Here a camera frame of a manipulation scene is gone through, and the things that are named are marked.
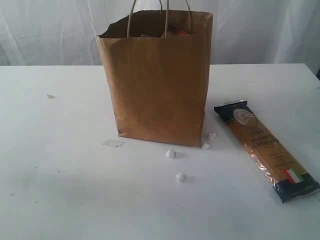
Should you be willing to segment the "spaghetti packet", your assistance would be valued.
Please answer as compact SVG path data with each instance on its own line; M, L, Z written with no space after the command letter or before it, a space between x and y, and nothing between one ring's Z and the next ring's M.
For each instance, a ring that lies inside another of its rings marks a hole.
M248 107L247 101L215 106L283 203L318 192L320 184Z

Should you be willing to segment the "brown pouch with orange label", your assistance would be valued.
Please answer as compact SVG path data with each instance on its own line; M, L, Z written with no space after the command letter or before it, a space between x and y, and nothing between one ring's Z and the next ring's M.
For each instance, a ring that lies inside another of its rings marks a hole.
M167 31L164 31L162 36L163 37L171 37L171 36L186 36L189 33L183 29L176 28L173 26L168 26Z

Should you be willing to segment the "small white paper scrap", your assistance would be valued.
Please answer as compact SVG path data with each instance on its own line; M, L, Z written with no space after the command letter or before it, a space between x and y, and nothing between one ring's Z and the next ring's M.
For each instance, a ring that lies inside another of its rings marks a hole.
M48 99L55 99L56 96L48 94L48 95L47 95L47 98L48 98Z

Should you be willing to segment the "clear tape patch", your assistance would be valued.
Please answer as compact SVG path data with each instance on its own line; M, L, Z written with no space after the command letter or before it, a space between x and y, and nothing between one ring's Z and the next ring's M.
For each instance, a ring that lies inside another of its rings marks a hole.
M114 148L121 147L123 144L124 144L124 142L118 141L118 140L113 140L113 139L108 139L102 143L103 146L109 146L109 147L114 147Z

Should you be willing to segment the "white putty lump centre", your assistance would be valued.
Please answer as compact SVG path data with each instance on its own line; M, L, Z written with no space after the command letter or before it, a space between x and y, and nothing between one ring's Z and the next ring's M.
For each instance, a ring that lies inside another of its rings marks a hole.
M175 159L175 158L176 158L176 152L175 152L173 149L169 149L169 150L166 152L165 156L166 156L167 158L170 158L170 159Z

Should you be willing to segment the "brown paper bag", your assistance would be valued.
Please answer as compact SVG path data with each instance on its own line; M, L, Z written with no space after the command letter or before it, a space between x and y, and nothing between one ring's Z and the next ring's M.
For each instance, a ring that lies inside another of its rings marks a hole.
M201 144L212 30L210 12L131 10L97 37L120 137Z

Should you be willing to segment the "white putty lump by carton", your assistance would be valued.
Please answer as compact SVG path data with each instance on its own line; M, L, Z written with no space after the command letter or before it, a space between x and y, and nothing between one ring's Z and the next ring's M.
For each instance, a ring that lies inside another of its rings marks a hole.
M176 174L176 179L181 183L183 183L186 180L186 178L187 178L187 176L183 172L180 172L180 173Z

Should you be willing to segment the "white putty lump front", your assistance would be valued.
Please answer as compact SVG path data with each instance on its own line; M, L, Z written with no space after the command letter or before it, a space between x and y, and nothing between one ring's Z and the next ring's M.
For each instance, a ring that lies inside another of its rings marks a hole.
M210 142L208 142L208 141L204 141L203 143L202 143L202 149L203 150L208 150L208 149L210 149L211 148L211 144L210 144Z

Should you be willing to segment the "white putty lump near bag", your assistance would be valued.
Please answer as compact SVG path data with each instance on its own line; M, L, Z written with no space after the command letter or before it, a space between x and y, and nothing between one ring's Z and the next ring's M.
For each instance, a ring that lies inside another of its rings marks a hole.
M217 137L217 133L216 132L209 132L208 134L207 134L207 139L208 140L213 140L213 139L215 139Z

